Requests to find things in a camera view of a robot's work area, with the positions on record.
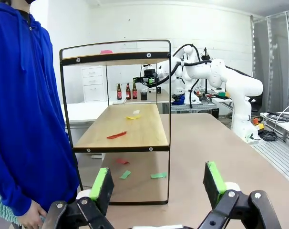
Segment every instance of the bottle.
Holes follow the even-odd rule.
[[[120,84],[117,85],[117,99],[122,100],[122,92],[121,92]]]
[[[129,83],[126,84],[126,99],[131,99],[131,89]]]
[[[133,83],[133,99],[137,99],[137,88],[135,82]]]

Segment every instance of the drawer cabinet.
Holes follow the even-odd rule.
[[[107,101],[106,70],[104,66],[82,69],[85,102]]]

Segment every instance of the ceiling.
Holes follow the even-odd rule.
[[[124,2],[143,2],[147,0],[87,0],[94,5],[124,3]],[[249,12],[260,16],[269,16],[289,10],[289,0],[175,0],[176,2],[192,2],[201,4],[212,4],[227,7],[235,10]]]

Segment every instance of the person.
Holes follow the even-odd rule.
[[[0,0],[0,196],[27,229],[79,185],[61,112],[48,32],[34,0]]]

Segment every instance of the gray curtain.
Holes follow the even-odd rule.
[[[288,25],[289,13],[253,22],[254,77],[264,86],[261,112],[279,112],[289,105]]]

